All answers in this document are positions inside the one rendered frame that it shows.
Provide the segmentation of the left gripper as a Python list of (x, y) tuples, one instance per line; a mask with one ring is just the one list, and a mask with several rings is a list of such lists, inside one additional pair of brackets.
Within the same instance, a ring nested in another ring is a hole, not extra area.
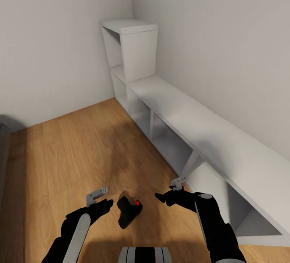
[[(96, 213), (95, 221), (97, 221), (101, 216), (109, 212), (110, 208), (113, 206), (114, 201), (112, 199), (103, 199), (99, 202), (92, 203), (88, 208), (93, 208)], [(94, 221), (94, 222), (95, 222)]]

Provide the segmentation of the robot trunk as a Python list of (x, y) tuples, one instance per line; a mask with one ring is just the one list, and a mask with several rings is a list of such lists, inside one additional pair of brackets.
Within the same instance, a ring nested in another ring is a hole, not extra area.
[(118, 263), (172, 263), (167, 247), (123, 247)]

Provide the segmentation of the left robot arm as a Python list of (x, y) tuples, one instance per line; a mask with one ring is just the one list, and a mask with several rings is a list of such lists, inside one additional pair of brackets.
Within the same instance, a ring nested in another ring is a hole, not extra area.
[(113, 206), (112, 199), (97, 199), (106, 195), (102, 187), (86, 196), (86, 207), (66, 215), (61, 228), (61, 237), (54, 240), (49, 252), (41, 263), (77, 263), (90, 226)]

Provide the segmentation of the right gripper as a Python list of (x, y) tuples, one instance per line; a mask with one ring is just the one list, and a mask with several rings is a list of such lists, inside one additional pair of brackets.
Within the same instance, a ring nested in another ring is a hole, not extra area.
[[(170, 186), (172, 189), (174, 186)], [(184, 196), (187, 194), (188, 191), (184, 190), (184, 187), (182, 186), (182, 189), (178, 190), (170, 190), (169, 192), (165, 193), (164, 195), (155, 193), (155, 197), (159, 199), (162, 203), (166, 202), (167, 206), (172, 206), (174, 204), (180, 205), (184, 208)]]

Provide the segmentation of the digital camera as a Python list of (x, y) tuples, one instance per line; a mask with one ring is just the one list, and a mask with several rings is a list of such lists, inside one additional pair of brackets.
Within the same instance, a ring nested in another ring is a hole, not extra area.
[(120, 227), (125, 230), (137, 215), (140, 214), (143, 209), (143, 205), (139, 200), (136, 201), (136, 205), (131, 205), (126, 197), (122, 197), (117, 202), (118, 208), (121, 210), (122, 216), (118, 220)]

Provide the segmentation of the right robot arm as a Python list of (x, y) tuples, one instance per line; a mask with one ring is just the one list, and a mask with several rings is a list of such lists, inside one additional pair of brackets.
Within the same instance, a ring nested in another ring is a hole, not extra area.
[(208, 193), (185, 191), (181, 185), (184, 181), (185, 176), (172, 180), (171, 190), (164, 195), (155, 193), (155, 197), (167, 206), (177, 204), (197, 213), (211, 263), (247, 263), (234, 230), (220, 215), (216, 199)]

